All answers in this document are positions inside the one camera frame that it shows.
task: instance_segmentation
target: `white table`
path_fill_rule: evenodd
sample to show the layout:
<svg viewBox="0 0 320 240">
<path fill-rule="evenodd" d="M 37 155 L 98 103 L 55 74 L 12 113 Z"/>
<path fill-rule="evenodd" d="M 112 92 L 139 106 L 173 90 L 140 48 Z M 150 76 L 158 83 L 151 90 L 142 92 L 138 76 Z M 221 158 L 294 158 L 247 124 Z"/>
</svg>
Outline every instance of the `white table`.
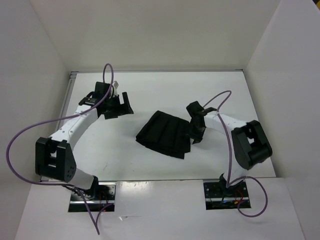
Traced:
<svg viewBox="0 0 320 240">
<path fill-rule="evenodd" d="M 256 218 L 206 210 L 202 180 L 118 182 L 114 212 L 99 219 L 100 236 L 87 212 L 68 212 L 68 190 L 33 185 L 15 240 L 303 240 L 285 181 L 260 181 L 269 205 Z M 258 213 L 264 194 L 254 181 L 247 189 L 252 209 L 243 211 Z"/>
<path fill-rule="evenodd" d="M 102 73 L 78 73 L 67 115 L 94 90 Z M 73 154 L 78 168 L 101 181 L 216 179 L 228 166 L 226 137 L 206 129 L 203 141 L 191 146 L 184 159 L 165 156 L 136 142 L 136 135 L 155 111 L 190 120 L 186 106 L 206 103 L 216 94 L 232 90 L 221 112 L 236 119 L 256 120 L 257 114 L 244 74 L 233 72 L 116 72 L 118 93 L 127 92 L 133 115 L 104 120 L 101 116 L 76 144 Z M 223 97 L 212 102 L 217 107 Z M 271 160 L 255 166 L 254 177 L 275 177 Z"/>
</svg>

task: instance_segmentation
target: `white wall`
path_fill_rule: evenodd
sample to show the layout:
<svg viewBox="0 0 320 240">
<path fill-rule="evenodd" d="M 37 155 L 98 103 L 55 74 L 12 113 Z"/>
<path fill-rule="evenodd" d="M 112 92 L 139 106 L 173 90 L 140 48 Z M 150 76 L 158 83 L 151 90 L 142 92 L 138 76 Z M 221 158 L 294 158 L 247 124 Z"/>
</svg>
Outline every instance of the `white wall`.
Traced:
<svg viewBox="0 0 320 240">
<path fill-rule="evenodd" d="M 7 144 L 20 129 L 59 115 L 69 77 L 28 0 L 0 1 L 0 31 L 0 238 L 12 240 L 30 185 L 10 172 Z M 54 128 L 26 132 L 13 145 L 12 163 L 26 178 L 36 178 L 35 141 Z"/>
<path fill-rule="evenodd" d="M 69 70 L 243 69 L 279 0 L 30 0 Z"/>
<path fill-rule="evenodd" d="M 245 77 L 307 240 L 320 236 L 320 11 L 281 0 Z"/>
</svg>

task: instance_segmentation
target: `robotic arm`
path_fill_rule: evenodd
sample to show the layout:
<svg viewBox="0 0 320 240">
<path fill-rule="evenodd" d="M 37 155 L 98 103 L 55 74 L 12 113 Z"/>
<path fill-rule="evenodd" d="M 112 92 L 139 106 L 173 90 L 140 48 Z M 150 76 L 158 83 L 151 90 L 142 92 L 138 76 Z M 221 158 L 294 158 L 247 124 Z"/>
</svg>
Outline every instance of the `robotic arm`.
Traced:
<svg viewBox="0 0 320 240">
<path fill-rule="evenodd" d="M 215 129 L 226 134 L 223 124 L 218 117 L 217 109 L 209 107 L 204 109 L 197 101 L 187 106 L 191 116 L 188 135 L 193 144 L 200 143 L 206 128 Z M 230 182 L 246 176 L 248 170 L 258 163 L 263 163 L 272 155 L 272 148 L 261 124 L 256 121 L 245 122 L 230 116 L 220 114 L 231 138 L 232 168 Z M 220 181 L 227 184 L 229 171 L 221 175 Z M 230 187 L 236 186 L 241 180 L 235 181 Z"/>
<path fill-rule="evenodd" d="M 36 174 L 72 184 L 88 196 L 94 196 L 99 191 L 98 178 L 77 168 L 73 149 L 88 127 L 101 115 L 104 115 L 105 119 L 112 119 L 134 113 L 126 92 L 122 93 L 124 103 L 120 104 L 117 93 L 118 83 L 114 81 L 109 96 L 97 108 L 81 114 L 97 104 L 105 96 L 109 87 L 108 83 L 96 82 L 94 91 L 79 102 L 74 113 L 79 115 L 78 117 L 68 120 L 48 138 L 40 137 L 36 141 Z"/>
</svg>

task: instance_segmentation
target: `black folded cloth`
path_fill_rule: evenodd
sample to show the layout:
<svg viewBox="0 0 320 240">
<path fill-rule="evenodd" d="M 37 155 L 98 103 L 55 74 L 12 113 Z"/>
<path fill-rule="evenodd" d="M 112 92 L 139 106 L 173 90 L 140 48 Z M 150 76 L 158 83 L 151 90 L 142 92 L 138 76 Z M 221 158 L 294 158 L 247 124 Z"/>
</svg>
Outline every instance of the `black folded cloth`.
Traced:
<svg viewBox="0 0 320 240">
<path fill-rule="evenodd" d="M 156 111 L 136 136 L 136 141 L 158 153 L 184 159 L 190 152 L 190 138 L 186 135 L 189 122 Z"/>
</svg>

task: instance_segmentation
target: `folded black shorts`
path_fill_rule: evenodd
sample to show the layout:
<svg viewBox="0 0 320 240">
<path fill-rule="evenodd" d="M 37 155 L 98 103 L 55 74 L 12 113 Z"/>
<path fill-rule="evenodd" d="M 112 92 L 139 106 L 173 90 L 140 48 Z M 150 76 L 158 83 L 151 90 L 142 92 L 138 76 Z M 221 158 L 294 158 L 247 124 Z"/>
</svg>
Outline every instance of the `folded black shorts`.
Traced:
<svg viewBox="0 0 320 240">
<path fill-rule="evenodd" d="M 190 138 L 186 135 L 189 122 L 156 111 L 136 136 L 136 141 L 158 153 L 184 159 L 190 152 Z"/>
</svg>

